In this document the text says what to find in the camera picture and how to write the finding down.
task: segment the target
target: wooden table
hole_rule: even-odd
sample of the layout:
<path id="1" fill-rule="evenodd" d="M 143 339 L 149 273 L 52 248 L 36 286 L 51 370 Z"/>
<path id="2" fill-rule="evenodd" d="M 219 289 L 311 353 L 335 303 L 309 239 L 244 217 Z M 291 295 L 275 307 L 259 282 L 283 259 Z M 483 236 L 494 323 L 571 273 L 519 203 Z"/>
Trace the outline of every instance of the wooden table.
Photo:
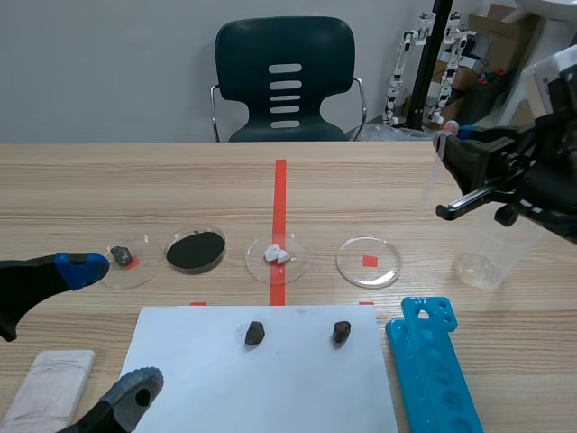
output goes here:
<path id="1" fill-rule="evenodd" d="M 383 331 L 399 431 L 408 431 L 384 335 L 406 296 L 446 295 L 460 326 L 453 344 L 486 432 L 574 432 L 577 427 L 577 250 L 554 235 L 498 290 L 458 282 L 452 258 L 470 221 L 416 210 L 434 157 L 429 143 L 183 143 L 0 145 L 0 259 L 103 252 L 128 235 L 163 243 L 194 222 L 219 226 L 224 262 L 199 276 L 164 264 L 147 284 L 97 284 L 28 314 L 0 344 L 0 415 L 41 350 L 93 349 L 95 368 L 78 414 L 117 379 L 145 305 L 266 305 L 269 286 L 246 270 L 251 240 L 270 232 L 276 159 L 288 161 L 287 229 L 312 253 L 287 285 L 288 304 L 372 300 Z M 435 190 L 459 191 L 448 175 Z M 353 235 L 385 237 L 404 258 L 383 290 L 353 286 L 335 265 Z"/>

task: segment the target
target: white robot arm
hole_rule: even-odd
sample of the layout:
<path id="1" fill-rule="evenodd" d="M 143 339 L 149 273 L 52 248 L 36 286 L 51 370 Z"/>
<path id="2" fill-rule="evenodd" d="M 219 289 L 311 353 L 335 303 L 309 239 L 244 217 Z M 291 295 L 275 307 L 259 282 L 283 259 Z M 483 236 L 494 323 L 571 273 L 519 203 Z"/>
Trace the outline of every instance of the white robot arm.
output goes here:
<path id="1" fill-rule="evenodd" d="M 451 86 L 454 83 L 457 70 L 459 68 L 459 59 L 463 55 L 463 50 L 467 45 L 468 33 L 459 29 L 460 15 L 458 13 L 451 14 L 447 28 L 444 32 L 443 44 L 451 45 L 451 56 L 444 69 L 443 77 L 441 78 L 441 89 L 439 91 L 439 98 L 435 107 L 428 115 L 428 119 L 435 124 L 443 124 L 443 117 L 441 112 L 447 104 L 447 100 L 451 95 Z"/>
<path id="2" fill-rule="evenodd" d="M 382 115 L 382 120 L 385 124 L 398 124 L 398 118 L 395 117 L 395 104 L 400 96 L 400 90 L 403 88 L 403 72 L 405 71 L 408 52 L 413 45 L 426 44 L 426 38 L 431 32 L 434 22 L 435 14 L 422 13 L 418 18 L 418 30 L 409 30 L 403 33 L 395 68 L 388 79 L 389 89 L 387 90 L 385 110 Z"/>

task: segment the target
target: gray wall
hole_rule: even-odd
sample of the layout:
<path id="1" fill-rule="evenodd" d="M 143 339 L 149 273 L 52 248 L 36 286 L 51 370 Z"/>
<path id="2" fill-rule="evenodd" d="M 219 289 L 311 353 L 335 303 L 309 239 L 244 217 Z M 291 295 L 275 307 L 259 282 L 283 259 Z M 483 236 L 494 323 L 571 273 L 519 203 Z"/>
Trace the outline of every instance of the gray wall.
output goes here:
<path id="1" fill-rule="evenodd" d="M 210 142 L 214 41 L 232 20 L 276 15 L 344 19 L 356 40 L 369 116 L 403 30 L 433 0 L 3 0 L 0 2 L 0 143 Z M 482 0 L 455 0 L 474 12 Z M 408 68 L 412 83 L 420 49 Z M 219 101 L 225 139 L 247 118 Z M 323 115 L 345 131 L 360 121 L 356 88 L 328 98 Z"/>

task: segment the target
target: small red square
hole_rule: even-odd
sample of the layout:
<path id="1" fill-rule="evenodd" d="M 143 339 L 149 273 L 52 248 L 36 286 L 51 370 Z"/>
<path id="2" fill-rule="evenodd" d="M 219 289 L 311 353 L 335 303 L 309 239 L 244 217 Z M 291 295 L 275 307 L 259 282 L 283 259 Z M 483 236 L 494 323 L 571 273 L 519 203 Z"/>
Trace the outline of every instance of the small red square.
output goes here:
<path id="1" fill-rule="evenodd" d="M 124 268 L 125 268 L 127 271 L 130 271 L 132 268 L 135 268 L 135 267 L 138 266 L 139 264 L 141 264 L 141 261 L 138 260 L 138 257 L 134 256 L 134 257 L 133 257 L 133 260 L 132 260 L 129 264 L 127 264 L 126 266 L 124 266 Z"/>
<path id="2" fill-rule="evenodd" d="M 377 268 L 379 267 L 379 257 L 375 255 L 364 255 L 362 257 L 362 265 L 367 268 Z"/>

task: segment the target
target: black stone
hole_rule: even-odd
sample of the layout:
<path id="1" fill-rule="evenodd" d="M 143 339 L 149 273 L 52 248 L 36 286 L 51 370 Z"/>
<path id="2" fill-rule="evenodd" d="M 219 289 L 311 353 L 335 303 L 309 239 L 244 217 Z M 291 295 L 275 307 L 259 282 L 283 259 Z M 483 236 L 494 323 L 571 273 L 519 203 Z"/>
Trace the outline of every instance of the black stone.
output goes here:
<path id="1" fill-rule="evenodd" d="M 333 340 L 340 345 L 351 334 L 351 324 L 347 321 L 336 322 L 333 328 Z"/>
<path id="2" fill-rule="evenodd" d="M 187 273 L 207 272 L 222 261 L 224 247 L 224 239 L 215 232 L 195 233 L 175 242 L 166 259 Z"/>
<path id="3" fill-rule="evenodd" d="M 130 254 L 130 251 L 123 246 L 113 246 L 110 249 L 110 253 L 112 253 L 114 260 L 119 266 L 128 266 L 133 262 L 133 256 Z"/>
<path id="4" fill-rule="evenodd" d="M 259 345 L 264 338 L 264 326 L 261 322 L 251 322 L 249 330 L 246 331 L 244 343 L 246 345 Z"/>

